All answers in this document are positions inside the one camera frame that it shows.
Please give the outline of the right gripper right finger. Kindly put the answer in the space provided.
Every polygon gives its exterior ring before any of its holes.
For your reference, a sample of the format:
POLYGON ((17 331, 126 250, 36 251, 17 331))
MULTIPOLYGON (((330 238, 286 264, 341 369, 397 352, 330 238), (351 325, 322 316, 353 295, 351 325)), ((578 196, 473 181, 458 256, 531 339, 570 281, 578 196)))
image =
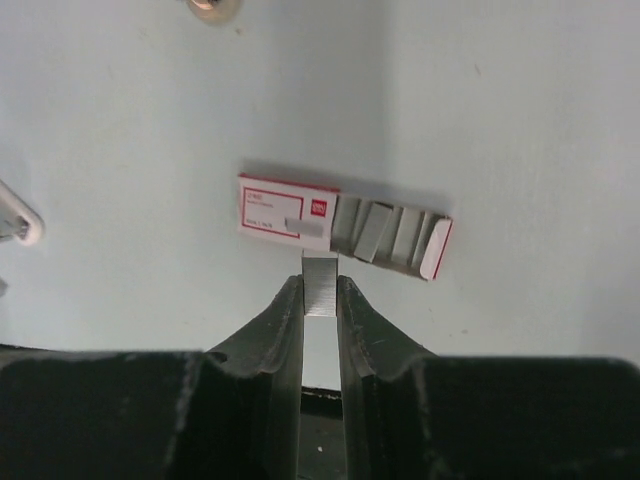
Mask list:
POLYGON ((438 356, 337 282, 351 479, 635 479, 639 370, 585 357, 438 356))

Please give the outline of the red white staples box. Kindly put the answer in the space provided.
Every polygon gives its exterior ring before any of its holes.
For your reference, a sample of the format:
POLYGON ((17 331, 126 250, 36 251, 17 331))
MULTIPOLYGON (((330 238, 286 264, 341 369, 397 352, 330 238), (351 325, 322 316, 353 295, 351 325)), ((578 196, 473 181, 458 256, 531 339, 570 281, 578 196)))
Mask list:
POLYGON ((238 231, 335 253, 424 281, 437 278, 453 219, 335 187, 241 173, 238 231))

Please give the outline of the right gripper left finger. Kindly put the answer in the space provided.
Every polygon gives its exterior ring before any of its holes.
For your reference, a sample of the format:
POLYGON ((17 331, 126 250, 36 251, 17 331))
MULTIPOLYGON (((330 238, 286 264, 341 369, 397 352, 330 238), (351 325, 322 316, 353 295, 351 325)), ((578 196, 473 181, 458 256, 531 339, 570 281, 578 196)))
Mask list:
POLYGON ((5 479, 293 479, 303 284, 208 351, 1 350, 5 479))

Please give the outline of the long staple strip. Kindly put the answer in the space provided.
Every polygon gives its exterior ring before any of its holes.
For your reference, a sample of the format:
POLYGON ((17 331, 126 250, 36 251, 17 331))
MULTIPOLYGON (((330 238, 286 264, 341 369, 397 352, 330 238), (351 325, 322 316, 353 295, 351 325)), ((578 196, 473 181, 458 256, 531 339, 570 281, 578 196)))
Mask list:
POLYGON ((305 315, 308 317, 335 317, 338 256, 331 252, 304 250, 301 264, 305 315))

